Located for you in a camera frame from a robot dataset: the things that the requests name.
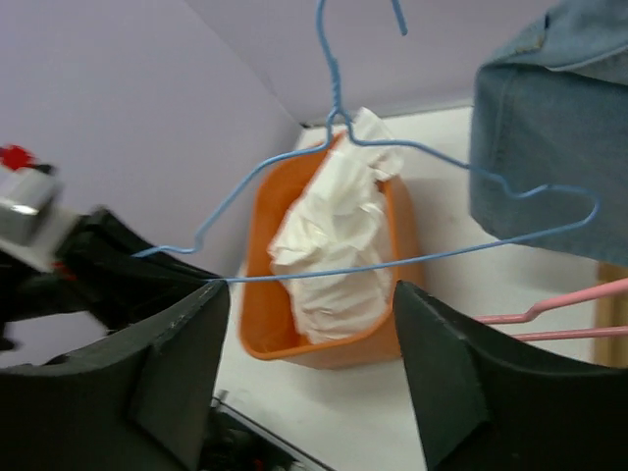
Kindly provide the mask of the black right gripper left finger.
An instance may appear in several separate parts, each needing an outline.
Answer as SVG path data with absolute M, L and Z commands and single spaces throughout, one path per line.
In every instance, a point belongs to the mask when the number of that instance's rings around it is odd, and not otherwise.
M 2 369 L 2 469 L 196 469 L 229 312 L 214 282 L 61 362 Z

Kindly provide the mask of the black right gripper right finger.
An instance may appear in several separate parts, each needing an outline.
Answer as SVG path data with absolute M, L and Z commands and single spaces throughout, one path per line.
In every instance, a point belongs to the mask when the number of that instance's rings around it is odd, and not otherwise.
M 623 470 L 627 373 L 517 340 L 409 282 L 393 310 L 430 470 Z

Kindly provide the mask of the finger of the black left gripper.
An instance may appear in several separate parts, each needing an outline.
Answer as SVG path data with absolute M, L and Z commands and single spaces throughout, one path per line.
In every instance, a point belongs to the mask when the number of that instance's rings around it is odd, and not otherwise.
M 56 271 L 111 331 L 147 319 L 217 276 L 160 252 L 107 208 L 78 218 L 56 252 Z

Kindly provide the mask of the pink wire hanger front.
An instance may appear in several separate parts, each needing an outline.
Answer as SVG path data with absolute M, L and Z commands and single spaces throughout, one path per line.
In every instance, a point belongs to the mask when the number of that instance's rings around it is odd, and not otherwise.
M 477 316 L 475 320 L 490 326 L 524 325 L 534 323 L 542 316 L 562 316 L 569 317 L 570 309 L 573 306 L 585 304 L 598 300 L 609 300 L 618 294 L 627 293 L 627 279 L 604 282 L 591 288 L 585 288 L 557 297 L 541 300 L 532 305 L 527 311 L 521 314 L 503 314 L 492 316 Z M 626 337 L 626 326 L 611 327 L 588 327 L 573 329 L 570 321 L 567 328 L 560 327 L 553 330 L 538 332 L 520 333 L 513 337 L 520 341 L 535 342 L 547 340 L 580 340 L 580 339 L 603 339 Z

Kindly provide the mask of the white pleated skirt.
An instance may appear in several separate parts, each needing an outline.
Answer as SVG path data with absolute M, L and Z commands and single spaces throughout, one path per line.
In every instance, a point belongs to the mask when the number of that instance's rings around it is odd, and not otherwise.
M 387 309 L 393 260 L 386 199 L 378 185 L 399 175 L 402 150 L 367 108 L 329 150 L 268 246 L 271 270 L 284 276 L 296 330 L 312 343 L 369 329 Z

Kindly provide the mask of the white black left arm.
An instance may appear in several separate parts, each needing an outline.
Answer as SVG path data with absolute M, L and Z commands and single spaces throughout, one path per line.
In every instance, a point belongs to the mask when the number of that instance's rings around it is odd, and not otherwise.
M 164 252 L 142 256 L 149 243 L 112 211 L 79 216 L 52 250 L 49 272 L 1 253 L 1 322 L 87 311 L 116 334 L 202 289 L 228 314 L 227 285 L 211 272 Z

